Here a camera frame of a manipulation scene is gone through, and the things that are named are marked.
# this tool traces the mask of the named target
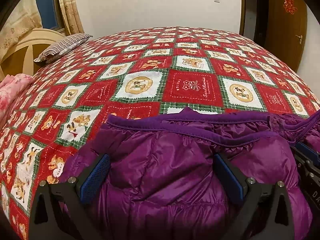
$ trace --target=purple down garment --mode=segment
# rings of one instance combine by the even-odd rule
[[[295,239],[303,239],[312,213],[298,186],[290,146],[320,150],[320,111],[304,120],[261,112],[206,115],[185,108],[141,120],[110,115],[94,140],[70,157],[60,181],[78,176],[98,154],[111,160],[109,175],[88,208],[108,239],[219,239],[236,215],[212,171],[223,152],[258,182],[282,180],[288,190]]]

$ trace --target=striped pillowcase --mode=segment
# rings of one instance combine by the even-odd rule
[[[48,48],[46,48],[39,55],[39,57],[34,60],[34,62],[41,62],[41,61],[48,60],[49,58],[54,57],[55,55],[59,54],[63,50],[65,52],[64,54],[67,54],[72,49],[77,47],[75,46],[75,44],[79,46],[80,44],[83,43],[81,42],[82,40],[86,39],[87,41],[90,37],[93,37],[93,36],[85,33],[76,33],[76,34],[69,35],[63,38],[61,41],[57,41],[54,44],[50,45]]]

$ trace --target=blue textured pad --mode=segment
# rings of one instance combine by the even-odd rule
[[[243,188],[218,154],[214,155],[214,172],[217,174],[230,201],[233,204],[242,205],[244,200]]]
[[[80,201],[82,204],[90,203],[96,196],[101,184],[104,182],[110,170],[110,158],[105,154],[90,173],[80,190]]]
[[[295,145],[295,148],[300,151],[302,154],[304,154],[307,158],[309,158],[312,162],[313,165],[315,166],[320,166],[320,160],[319,160],[319,155],[312,149],[310,149],[308,146],[301,142],[297,142]]]

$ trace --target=silver bolt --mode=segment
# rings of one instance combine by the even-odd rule
[[[256,183],[256,179],[253,177],[247,178],[247,182],[250,184],[255,184]]]
[[[70,178],[68,179],[68,182],[69,182],[69,183],[75,183],[76,180],[77,180],[76,177],[70,177]]]
[[[284,183],[283,183],[283,181],[281,181],[281,180],[279,180],[279,181],[277,182],[277,184],[278,184],[279,187],[284,187]]]
[[[41,180],[40,183],[39,183],[39,186],[40,187],[43,187],[47,182],[45,180]]]

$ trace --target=headboard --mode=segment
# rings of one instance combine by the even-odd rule
[[[33,76],[39,66],[33,62],[48,46],[65,36],[49,29],[33,29],[11,47],[0,63],[4,76],[24,73]]]

